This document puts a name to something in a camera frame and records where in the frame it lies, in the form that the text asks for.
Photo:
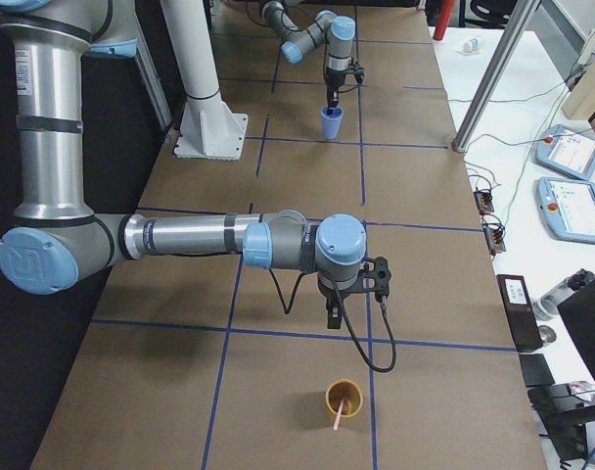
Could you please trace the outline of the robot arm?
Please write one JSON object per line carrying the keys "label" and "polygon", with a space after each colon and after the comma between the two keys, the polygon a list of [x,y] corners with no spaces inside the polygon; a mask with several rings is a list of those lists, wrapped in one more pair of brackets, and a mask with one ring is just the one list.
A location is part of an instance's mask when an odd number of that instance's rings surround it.
{"label": "robot arm", "polygon": [[[0,28],[0,237],[13,225],[21,199],[20,141],[15,128],[13,48]],[[80,82],[88,123],[83,137],[86,201],[97,212],[129,212],[144,191],[160,148],[150,101],[132,64],[85,59]],[[130,277],[113,294],[113,315],[153,323],[217,325],[229,310],[232,258],[155,258],[128,263]],[[0,271],[0,342],[34,335],[58,340],[82,334],[93,316],[106,316],[101,271],[58,294],[34,296]]]}
{"label": "robot arm", "polygon": [[289,4],[285,1],[259,1],[259,12],[264,24],[282,39],[281,51],[289,63],[297,64],[320,46],[325,47],[323,78],[327,105],[323,111],[326,117],[332,117],[339,109],[346,77],[352,75],[357,85],[364,80],[364,69],[351,57],[355,20],[322,10],[311,25],[300,28],[290,18]]}

